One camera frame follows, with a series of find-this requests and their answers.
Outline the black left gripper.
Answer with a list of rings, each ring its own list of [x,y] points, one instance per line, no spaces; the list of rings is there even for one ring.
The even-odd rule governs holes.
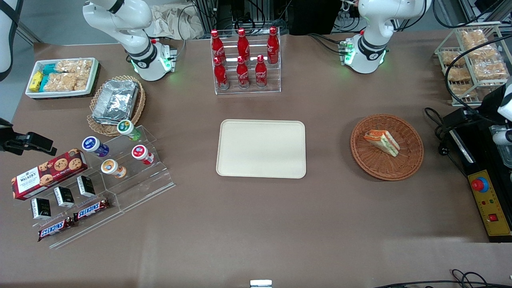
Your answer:
[[[494,124],[505,124],[505,117],[498,113],[498,108],[504,98],[505,86],[500,86],[486,95],[480,105],[480,115]]]

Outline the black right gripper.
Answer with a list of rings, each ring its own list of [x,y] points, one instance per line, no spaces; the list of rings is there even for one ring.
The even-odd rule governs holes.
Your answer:
[[[12,154],[20,154],[20,150],[16,148],[7,147],[8,142],[16,140],[18,134],[13,130],[13,124],[11,122],[0,119],[0,151],[9,152]]]

